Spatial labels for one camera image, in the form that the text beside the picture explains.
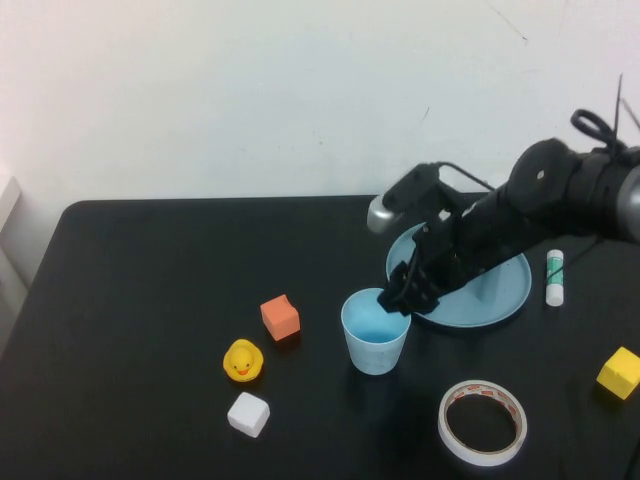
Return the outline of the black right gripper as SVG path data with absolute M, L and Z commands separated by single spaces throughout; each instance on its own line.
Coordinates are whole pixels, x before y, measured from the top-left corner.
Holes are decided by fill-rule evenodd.
M 387 313 L 430 313 L 449 293 L 527 249 L 530 220 L 498 190 L 439 227 L 414 235 L 417 258 L 400 262 L 378 295 Z

